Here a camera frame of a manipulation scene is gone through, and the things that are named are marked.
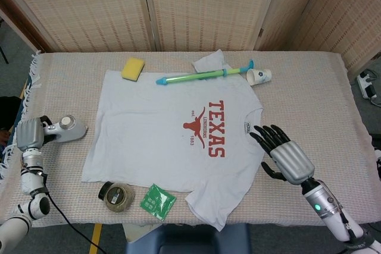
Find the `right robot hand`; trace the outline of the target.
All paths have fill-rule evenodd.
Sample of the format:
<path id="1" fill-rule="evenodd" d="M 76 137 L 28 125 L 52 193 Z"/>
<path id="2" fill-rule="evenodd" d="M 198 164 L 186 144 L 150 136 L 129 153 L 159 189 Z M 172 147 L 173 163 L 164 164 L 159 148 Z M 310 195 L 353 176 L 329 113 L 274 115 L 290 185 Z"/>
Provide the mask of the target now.
<path id="1" fill-rule="evenodd" d="M 263 170 L 273 179 L 287 181 L 293 185 L 302 185 L 314 175 L 315 166 L 297 143 L 278 126 L 254 126 L 250 132 L 265 153 L 278 167 L 278 172 L 262 162 Z"/>

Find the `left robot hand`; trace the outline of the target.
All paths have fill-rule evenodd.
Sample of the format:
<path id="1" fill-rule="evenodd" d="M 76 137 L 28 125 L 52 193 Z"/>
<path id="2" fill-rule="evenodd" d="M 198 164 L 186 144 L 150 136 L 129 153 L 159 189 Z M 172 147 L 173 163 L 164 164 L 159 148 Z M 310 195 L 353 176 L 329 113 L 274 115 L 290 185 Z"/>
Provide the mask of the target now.
<path id="1" fill-rule="evenodd" d="M 48 142 L 56 139 L 56 135 L 46 135 L 44 127 L 50 126 L 51 120 L 46 116 L 20 121 L 16 128 L 17 147 L 24 152 L 27 149 L 41 149 Z"/>

